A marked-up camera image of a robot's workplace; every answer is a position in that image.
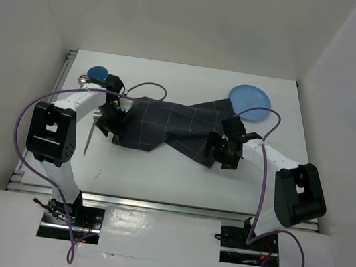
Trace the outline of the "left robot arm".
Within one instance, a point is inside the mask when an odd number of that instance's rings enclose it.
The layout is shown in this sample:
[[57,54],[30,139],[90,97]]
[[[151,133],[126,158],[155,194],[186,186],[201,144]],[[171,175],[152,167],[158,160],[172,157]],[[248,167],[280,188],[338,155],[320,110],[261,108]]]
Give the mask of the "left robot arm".
[[76,149],[79,120],[96,110],[96,126],[107,136],[123,131],[120,95],[124,84],[118,76],[89,78],[79,92],[53,103],[38,102],[26,140],[28,151],[40,162],[51,183],[52,201],[67,224],[78,223],[83,214],[82,193],[74,180],[71,158]]

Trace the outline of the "blue plastic cup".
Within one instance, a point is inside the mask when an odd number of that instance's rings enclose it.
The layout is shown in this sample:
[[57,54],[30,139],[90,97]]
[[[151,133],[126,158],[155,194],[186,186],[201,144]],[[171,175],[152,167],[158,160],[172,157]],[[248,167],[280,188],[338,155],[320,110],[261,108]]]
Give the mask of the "blue plastic cup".
[[107,79],[109,72],[103,66],[92,66],[86,73],[89,79],[105,80]]

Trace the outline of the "metal fork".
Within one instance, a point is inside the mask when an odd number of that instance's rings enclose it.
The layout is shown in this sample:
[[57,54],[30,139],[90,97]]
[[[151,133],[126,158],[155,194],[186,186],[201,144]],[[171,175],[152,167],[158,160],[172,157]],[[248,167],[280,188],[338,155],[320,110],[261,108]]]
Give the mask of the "metal fork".
[[88,133],[88,137],[86,138],[86,144],[84,145],[84,150],[83,150],[83,155],[84,156],[86,155],[86,152],[88,150],[88,146],[90,145],[90,141],[91,141],[91,138],[92,138],[92,133],[94,132],[96,122],[98,121],[100,116],[101,116],[101,112],[97,108],[93,113],[93,116],[92,116],[93,121],[92,121],[92,124],[91,124],[91,127],[90,127],[90,132]]

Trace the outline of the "blue plastic plate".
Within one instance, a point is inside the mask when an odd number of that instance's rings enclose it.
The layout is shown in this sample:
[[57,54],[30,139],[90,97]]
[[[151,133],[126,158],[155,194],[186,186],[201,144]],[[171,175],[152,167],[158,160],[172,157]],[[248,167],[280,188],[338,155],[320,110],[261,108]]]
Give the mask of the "blue plastic plate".
[[268,95],[261,89],[251,85],[238,85],[230,90],[228,97],[231,100],[235,114],[248,122],[262,122],[268,117],[271,102]]

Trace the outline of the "metal spoon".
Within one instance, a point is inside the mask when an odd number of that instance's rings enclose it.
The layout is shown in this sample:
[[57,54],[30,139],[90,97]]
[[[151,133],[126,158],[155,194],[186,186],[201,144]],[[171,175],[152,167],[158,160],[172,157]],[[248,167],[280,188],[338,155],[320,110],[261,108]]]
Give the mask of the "metal spoon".
[[84,86],[87,81],[88,81],[87,75],[82,74],[81,76],[78,77],[78,84],[80,85],[80,87]]

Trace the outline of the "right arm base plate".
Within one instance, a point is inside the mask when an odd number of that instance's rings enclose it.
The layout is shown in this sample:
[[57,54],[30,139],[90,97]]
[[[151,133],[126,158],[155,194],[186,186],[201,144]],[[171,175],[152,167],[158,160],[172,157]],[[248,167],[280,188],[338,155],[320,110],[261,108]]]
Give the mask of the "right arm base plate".
[[245,266],[280,267],[278,236],[270,235],[247,245],[248,231],[235,226],[221,226],[214,238],[220,243],[219,261]]

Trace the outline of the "dark checked cloth napkin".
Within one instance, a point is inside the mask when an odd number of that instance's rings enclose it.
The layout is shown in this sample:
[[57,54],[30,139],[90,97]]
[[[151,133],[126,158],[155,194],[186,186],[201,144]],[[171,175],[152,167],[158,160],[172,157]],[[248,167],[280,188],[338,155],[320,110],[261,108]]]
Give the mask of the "dark checked cloth napkin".
[[234,115],[229,98],[185,106],[172,102],[136,103],[128,110],[124,130],[114,135],[115,145],[152,151],[162,143],[207,168],[203,158],[208,134],[223,135],[221,122]]

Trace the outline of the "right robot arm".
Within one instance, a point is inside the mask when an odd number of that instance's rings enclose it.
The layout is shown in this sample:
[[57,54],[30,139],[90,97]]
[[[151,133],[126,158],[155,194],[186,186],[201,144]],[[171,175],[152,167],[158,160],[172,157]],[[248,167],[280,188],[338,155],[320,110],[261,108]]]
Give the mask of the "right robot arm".
[[226,170],[236,170],[242,162],[262,170],[256,214],[244,222],[241,231],[243,245],[255,248],[264,236],[325,216],[327,207],[316,166],[293,161],[259,134],[247,133],[238,116],[221,123],[224,133],[208,134],[203,156]]

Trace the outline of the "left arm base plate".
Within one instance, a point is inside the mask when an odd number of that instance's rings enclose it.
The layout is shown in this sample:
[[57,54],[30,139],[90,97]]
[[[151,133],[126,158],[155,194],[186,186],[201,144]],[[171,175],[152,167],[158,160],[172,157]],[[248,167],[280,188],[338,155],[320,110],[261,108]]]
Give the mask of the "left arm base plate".
[[[47,204],[42,203],[36,197],[33,202],[41,206],[45,211],[38,227],[37,236],[42,238],[68,240],[68,218],[64,207],[53,200]],[[73,237],[77,242],[97,244],[102,228],[105,209],[99,207],[82,207],[81,217],[70,214]]]

